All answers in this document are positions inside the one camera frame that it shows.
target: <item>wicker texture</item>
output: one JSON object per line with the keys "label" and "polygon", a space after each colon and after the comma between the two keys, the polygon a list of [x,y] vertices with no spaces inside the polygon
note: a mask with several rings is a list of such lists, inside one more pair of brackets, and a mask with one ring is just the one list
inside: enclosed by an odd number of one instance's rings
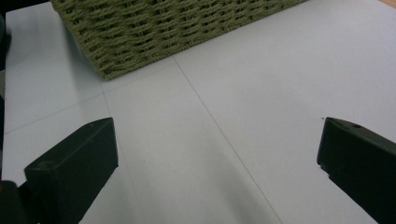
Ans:
{"label": "wicker texture", "polygon": [[51,0],[104,79],[306,0]]}

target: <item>woven basket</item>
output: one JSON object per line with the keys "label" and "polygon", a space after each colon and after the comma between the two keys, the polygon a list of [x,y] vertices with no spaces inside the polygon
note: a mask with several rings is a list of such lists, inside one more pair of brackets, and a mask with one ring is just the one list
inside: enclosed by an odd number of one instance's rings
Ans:
{"label": "woven basket", "polygon": [[50,0],[104,79],[306,0]]}

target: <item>white surface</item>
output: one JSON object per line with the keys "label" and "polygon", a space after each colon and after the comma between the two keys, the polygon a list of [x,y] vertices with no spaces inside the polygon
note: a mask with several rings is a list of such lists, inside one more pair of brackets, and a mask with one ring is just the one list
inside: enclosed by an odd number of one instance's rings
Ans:
{"label": "white surface", "polygon": [[7,31],[6,133],[102,94],[51,4],[7,13]]}
{"label": "white surface", "polygon": [[106,99],[147,223],[280,223],[177,65]]}
{"label": "white surface", "polygon": [[374,0],[311,0],[104,82],[50,4],[8,13],[3,176],[110,113],[125,164],[84,223],[277,223],[269,204],[284,224],[375,223],[316,156],[325,117],[396,142],[394,24]]}
{"label": "white surface", "polygon": [[395,24],[375,1],[309,1],[175,56],[283,223],[373,222],[316,156],[326,117],[396,142]]}
{"label": "white surface", "polygon": [[[82,125],[108,117],[105,97],[100,95],[6,134],[3,179],[12,180],[19,186],[26,181],[23,169],[30,162]],[[107,181],[80,223],[144,223],[120,148],[119,168]]]}

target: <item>white table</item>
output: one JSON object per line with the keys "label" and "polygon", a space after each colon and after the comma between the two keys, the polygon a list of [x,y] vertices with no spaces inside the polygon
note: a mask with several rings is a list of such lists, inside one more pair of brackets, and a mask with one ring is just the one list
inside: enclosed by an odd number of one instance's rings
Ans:
{"label": "white table", "polygon": [[311,0],[105,82],[49,3],[9,12],[3,178],[113,117],[120,168],[81,223],[375,223],[316,156],[325,117],[396,142],[395,24]]}

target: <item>green woven basket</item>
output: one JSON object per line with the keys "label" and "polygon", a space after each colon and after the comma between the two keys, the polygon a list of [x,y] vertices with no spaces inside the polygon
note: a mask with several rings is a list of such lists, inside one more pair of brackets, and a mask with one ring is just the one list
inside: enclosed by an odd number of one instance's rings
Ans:
{"label": "green woven basket", "polygon": [[104,79],[306,0],[50,0]]}

